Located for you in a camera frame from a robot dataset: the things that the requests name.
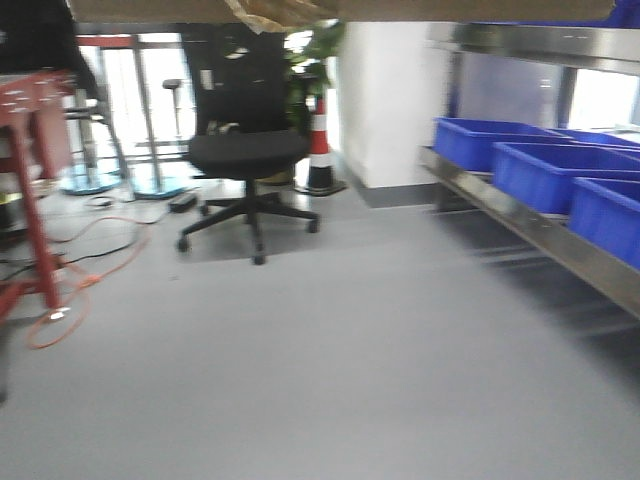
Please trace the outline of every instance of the red table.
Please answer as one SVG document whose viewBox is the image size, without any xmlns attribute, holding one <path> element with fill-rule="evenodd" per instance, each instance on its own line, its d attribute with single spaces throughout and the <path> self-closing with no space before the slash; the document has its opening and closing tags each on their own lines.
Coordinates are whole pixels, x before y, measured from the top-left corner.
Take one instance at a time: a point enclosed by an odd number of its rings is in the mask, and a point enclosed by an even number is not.
<svg viewBox="0 0 640 480">
<path fill-rule="evenodd" d="M 18 178 L 37 273 L 33 279 L 0 283 L 0 320 L 26 293 L 42 293 L 47 307 L 60 306 L 54 261 L 28 174 L 29 139 L 33 140 L 34 160 L 42 167 L 41 178 L 55 178 L 71 159 L 62 106 L 71 87 L 71 77 L 61 71 L 0 75 L 0 135 L 8 139 L 11 151 L 10 158 L 0 160 L 0 172 L 13 172 Z"/>
</svg>

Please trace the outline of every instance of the chair backrest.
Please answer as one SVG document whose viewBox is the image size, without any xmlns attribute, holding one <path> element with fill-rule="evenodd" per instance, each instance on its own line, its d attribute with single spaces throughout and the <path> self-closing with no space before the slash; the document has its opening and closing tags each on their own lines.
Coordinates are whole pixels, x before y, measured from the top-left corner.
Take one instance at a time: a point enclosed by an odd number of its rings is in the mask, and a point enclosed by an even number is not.
<svg viewBox="0 0 640 480">
<path fill-rule="evenodd" d="M 241 132 L 283 130 L 286 120 L 284 34 L 255 34 L 242 23 L 181 26 L 196 103 L 196 134 L 209 122 Z"/>
</svg>

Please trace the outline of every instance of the traffic cone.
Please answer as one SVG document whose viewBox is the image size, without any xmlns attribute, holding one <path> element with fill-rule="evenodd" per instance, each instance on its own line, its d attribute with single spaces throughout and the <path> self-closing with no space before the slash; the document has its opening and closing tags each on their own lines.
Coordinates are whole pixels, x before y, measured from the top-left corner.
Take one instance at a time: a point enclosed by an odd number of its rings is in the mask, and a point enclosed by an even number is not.
<svg viewBox="0 0 640 480">
<path fill-rule="evenodd" d="M 324 98 L 316 97 L 316 109 L 311 125 L 311 148 L 309 150 L 309 175 L 305 185 L 296 185 L 296 191 L 326 197 L 347 188 L 347 184 L 333 176 L 333 156 L 327 142 L 327 116 Z"/>
</svg>

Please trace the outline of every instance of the stainless steel shelf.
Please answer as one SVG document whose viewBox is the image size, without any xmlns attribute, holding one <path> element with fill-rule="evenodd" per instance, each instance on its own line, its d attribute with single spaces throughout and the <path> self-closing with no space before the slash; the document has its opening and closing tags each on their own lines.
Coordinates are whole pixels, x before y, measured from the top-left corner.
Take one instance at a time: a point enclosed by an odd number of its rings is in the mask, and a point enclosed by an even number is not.
<svg viewBox="0 0 640 480">
<path fill-rule="evenodd" d="M 640 30 L 435 23 L 439 48 L 640 75 Z"/>
<path fill-rule="evenodd" d="M 421 163 L 440 183 L 539 248 L 640 318 L 640 271 L 424 147 Z"/>
</svg>

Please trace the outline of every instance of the orange cable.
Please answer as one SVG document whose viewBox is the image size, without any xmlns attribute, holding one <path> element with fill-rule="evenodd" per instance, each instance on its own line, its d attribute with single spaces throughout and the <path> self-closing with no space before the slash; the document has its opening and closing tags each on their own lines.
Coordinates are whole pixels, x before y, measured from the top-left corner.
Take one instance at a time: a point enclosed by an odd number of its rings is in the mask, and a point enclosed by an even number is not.
<svg viewBox="0 0 640 480">
<path fill-rule="evenodd" d="M 98 218 L 97 220 L 92 221 L 91 223 L 86 225 L 84 228 L 82 228 L 80 230 L 80 232 L 78 232 L 77 234 L 73 235 L 72 237 L 70 237 L 68 239 L 62 239 L 62 240 L 50 239 L 50 241 L 53 241 L 53 242 L 56 242 L 56 243 L 71 242 L 71 241 L 77 239 L 78 237 L 80 237 L 80 235 L 82 235 L 86 231 L 88 231 L 93 225 L 95 225 L 98 222 L 104 221 L 104 220 L 122 220 L 122 221 L 125 221 L 125 222 L 134 223 L 136 225 L 142 225 L 143 227 L 145 227 L 144 228 L 145 236 L 144 236 L 144 238 L 142 240 L 140 240 L 135 245 L 135 248 L 133 249 L 131 254 L 123 262 L 121 262 L 120 264 L 116 265 L 115 267 L 107 270 L 106 272 L 104 272 L 102 274 L 91 274 L 91 273 L 87 272 L 86 270 L 80 268 L 77 265 L 64 262 L 64 259 L 62 259 L 62 264 L 64 265 L 65 268 L 68 268 L 72 272 L 80 275 L 82 278 L 76 284 L 73 284 L 71 282 L 66 282 L 69 285 L 71 285 L 74 288 L 74 290 L 67 296 L 66 299 L 64 299 L 63 302 L 61 302 L 61 305 L 67 305 L 69 302 L 71 302 L 77 296 L 82 296 L 84 298 L 84 307 L 83 307 L 82 311 L 80 312 L 80 315 L 76 319 L 76 321 L 73 322 L 71 324 L 71 326 L 69 326 L 69 328 L 67 328 L 67 330 L 62 335 L 60 335 L 59 337 L 57 337 L 57 338 L 55 338 L 55 339 L 53 339 L 53 340 L 51 340 L 49 342 L 36 343 L 34 339 L 35 339 L 36 335 L 38 335 L 38 333 L 40 332 L 42 327 L 47 325 L 47 324 L 54 323 L 54 321 L 51 319 L 52 310 L 49 310 L 46 314 L 42 315 L 29 328 L 29 331 L 27 332 L 27 346 L 29 348 L 31 348 L 31 349 L 47 348 L 47 347 L 50 347 L 52 345 L 55 345 L 56 343 L 61 342 L 62 340 L 67 338 L 69 335 L 71 335 L 80 326 L 80 324 L 86 319 L 86 317 L 89 315 L 89 312 L 91 310 L 90 309 L 90 306 L 91 306 L 90 297 L 85 292 L 85 290 L 87 288 L 91 287 L 92 285 L 95 285 L 96 283 L 100 282 L 105 277 L 117 272 L 118 270 L 121 270 L 122 268 L 124 268 L 128 264 L 130 264 L 140 254 L 140 252 L 142 252 L 142 249 L 147 245 L 147 243 L 150 240 L 149 224 L 148 223 L 142 222 L 142 221 L 139 221 L 139 220 L 134 220 L 134 219 L 127 218 L 127 217 L 107 216 L 107 217 L 101 217 L 101 218 Z"/>
</svg>

